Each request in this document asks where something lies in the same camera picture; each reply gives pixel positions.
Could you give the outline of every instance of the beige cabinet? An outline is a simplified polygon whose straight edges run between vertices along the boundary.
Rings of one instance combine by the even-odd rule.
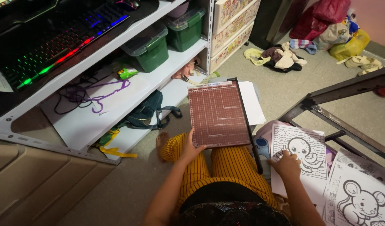
[[[0,144],[0,226],[55,225],[114,167]]]

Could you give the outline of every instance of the green storage box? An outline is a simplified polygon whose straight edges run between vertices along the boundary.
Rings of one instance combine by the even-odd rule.
[[[193,8],[179,18],[166,16],[164,23],[169,28],[168,44],[179,52],[184,52],[201,38],[202,17],[205,8]]]
[[[146,73],[152,72],[169,58],[166,35],[168,30],[161,23],[153,23],[121,46],[128,55],[136,59]]]

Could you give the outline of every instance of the red bag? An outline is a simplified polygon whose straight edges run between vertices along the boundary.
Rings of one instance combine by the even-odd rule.
[[[315,6],[313,16],[331,23],[340,23],[346,18],[351,0],[320,0]]]
[[[318,2],[314,3],[301,15],[299,21],[289,34],[290,38],[312,41],[328,28],[329,22],[319,20],[313,16],[313,10],[316,5],[318,5]]]

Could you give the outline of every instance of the paper cutter grid board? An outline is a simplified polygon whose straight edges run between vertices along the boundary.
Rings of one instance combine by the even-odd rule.
[[[190,86],[191,126],[195,147],[250,144],[250,134],[235,81]]]

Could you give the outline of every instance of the computer mouse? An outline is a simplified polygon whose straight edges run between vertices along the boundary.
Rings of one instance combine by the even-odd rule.
[[[141,1],[140,0],[120,0],[116,2],[116,5],[119,8],[125,9],[126,11],[135,11],[140,7]]]

